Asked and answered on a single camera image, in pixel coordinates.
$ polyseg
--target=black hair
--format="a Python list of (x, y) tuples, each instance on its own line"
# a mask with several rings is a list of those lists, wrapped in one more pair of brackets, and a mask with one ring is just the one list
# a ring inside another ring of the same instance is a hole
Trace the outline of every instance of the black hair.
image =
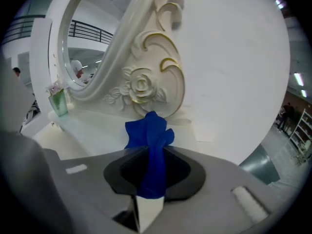
[(13, 71), (20, 74), (20, 69), (18, 67), (15, 67)]

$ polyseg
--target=ceiling light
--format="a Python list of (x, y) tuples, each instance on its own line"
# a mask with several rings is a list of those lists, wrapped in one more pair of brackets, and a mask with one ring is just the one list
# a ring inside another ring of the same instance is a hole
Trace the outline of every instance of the ceiling light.
[(302, 80), (302, 78), (301, 78), (301, 75), (300, 75), (299, 73), (294, 73), (294, 76), (295, 76), (295, 78), (296, 78), (298, 84), (299, 84), (300, 86), (303, 86), (303, 80)]
[(302, 96), (307, 97), (307, 92), (305, 90), (301, 90)]

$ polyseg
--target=white ornate frame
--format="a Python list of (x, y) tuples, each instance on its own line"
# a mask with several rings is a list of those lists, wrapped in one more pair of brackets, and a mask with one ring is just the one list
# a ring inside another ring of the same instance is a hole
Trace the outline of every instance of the white ornate frame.
[(84, 86), (68, 74), (67, 36), (81, 0), (70, 0), (58, 29), (56, 65), (70, 85), (73, 100), (101, 101), (124, 114), (154, 110), (170, 117), (181, 106), (185, 81), (172, 28), (182, 19), (184, 0), (132, 0), (93, 79)]

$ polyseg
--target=black railing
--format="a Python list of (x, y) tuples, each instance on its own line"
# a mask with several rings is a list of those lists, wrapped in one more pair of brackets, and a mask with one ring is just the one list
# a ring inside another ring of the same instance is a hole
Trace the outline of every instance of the black railing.
[[(31, 15), (14, 18), (5, 33), (1, 44), (30, 37), (34, 20), (36, 18), (45, 18), (45, 15)], [(105, 30), (76, 20), (72, 20), (68, 36), (98, 41), (105, 44), (110, 44), (113, 38), (113, 34)]]
[(84, 38), (106, 44), (110, 44), (113, 38), (113, 34), (105, 30), (76, 20), (72, 20), (68, 36)]
[(3, 36), (1, 44), (30, 37), (35, 18), (45, 18), (45, 15), (31, 15), (14, 18)]

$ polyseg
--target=green vase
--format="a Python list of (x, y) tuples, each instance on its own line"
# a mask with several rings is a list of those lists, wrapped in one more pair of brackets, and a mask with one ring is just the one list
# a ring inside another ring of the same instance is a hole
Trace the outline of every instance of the green vase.
[(68, 113), (64, 90), (61, 90), (56, 95), (50, 96), (49, 101), (58, 116)]

